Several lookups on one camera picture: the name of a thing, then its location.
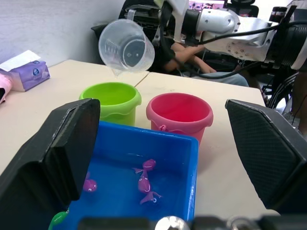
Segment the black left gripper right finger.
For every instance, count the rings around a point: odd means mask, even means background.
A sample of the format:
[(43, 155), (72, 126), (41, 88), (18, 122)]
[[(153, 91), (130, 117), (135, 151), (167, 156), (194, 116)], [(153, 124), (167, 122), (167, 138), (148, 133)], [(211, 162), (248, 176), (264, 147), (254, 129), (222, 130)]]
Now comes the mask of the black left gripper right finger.
[(307, 212), (307, 141), (278, 112), (254, 103), (225, 103), (239, 158), (267, 209)]

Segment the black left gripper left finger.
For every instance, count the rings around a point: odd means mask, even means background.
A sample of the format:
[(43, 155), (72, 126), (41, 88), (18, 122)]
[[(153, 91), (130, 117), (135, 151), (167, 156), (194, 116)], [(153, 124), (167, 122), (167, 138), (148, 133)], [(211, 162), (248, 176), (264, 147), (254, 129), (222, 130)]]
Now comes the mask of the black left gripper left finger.
[(0, 227), (46, 230), (80, 198), (94, 151), (100, 102), (83, 99), (54, 109), (0, 177)]

